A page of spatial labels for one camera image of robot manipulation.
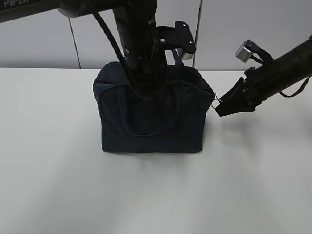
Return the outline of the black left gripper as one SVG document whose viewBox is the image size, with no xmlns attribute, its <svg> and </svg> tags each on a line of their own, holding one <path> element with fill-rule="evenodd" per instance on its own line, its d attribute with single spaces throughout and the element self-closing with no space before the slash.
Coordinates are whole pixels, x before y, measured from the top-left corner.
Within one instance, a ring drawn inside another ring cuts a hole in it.
<svg viewBox="0 0 312 234">
<path fill-rule="evenodd" d="M 167 84 L 167 61 L 161 59 L 156 68 L 148 73 L 133 72 L 129 74 L 129 84 L 134 93 L 140 98 L 158 98 Z"/>
</svg>

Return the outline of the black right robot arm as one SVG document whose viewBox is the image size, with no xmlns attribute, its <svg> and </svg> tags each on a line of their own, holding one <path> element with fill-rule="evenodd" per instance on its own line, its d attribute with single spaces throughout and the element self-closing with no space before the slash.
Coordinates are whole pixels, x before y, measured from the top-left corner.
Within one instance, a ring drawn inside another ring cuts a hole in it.
<svg viewBox="0 0 312 234">
<path fill-rule="evenodd" d="M 239 112 L 253 112 L 257 106 L 269 97 L 283 93 L 286 88 L 304 81 L 292 94 L 300 94 L 312 76 L 312 40 L 308 39 L 299 46 L 277 59 L 251 40 L 242 43 L 235 56 L 242 62 L 252 59 L 260 67 L 251 67 L 238 82 L 219 99 L 216 112 L 227 116 Z"/>
</svg>

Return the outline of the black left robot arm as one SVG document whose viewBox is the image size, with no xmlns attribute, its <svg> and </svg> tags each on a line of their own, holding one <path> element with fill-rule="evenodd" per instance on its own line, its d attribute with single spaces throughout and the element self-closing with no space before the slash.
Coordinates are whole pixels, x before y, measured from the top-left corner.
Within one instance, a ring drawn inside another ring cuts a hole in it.
<svg viewBox="0 0 312 234">
<path fill-rule="evenodd" d="M 155 22 L 155 0 L 2 0 L 0 20 L 7 22 L 58 10 L 67 18 L 92 15 L 111 44 L 126 81 L 145 100 L 166 84 L 166 56 Z"/>
</svg>

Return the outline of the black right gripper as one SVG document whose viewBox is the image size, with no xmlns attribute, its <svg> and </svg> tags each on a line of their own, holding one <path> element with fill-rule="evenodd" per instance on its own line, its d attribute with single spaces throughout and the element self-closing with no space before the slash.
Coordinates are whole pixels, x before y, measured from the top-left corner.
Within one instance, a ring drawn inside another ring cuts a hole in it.
<svg viewBox="0 0 312 234">
<path fill-rule="evenodd" d="M 219 99 L 220 104 L 215 110 L 220 117 L 240 112 L 253 112 L 257 106 L 267 100 L 256 87 L 254 79 L 255 70 L 255 67 L 248 68 L 244 72 L 246 78 L 240 78 L 237 83 Z"/>
</svg>

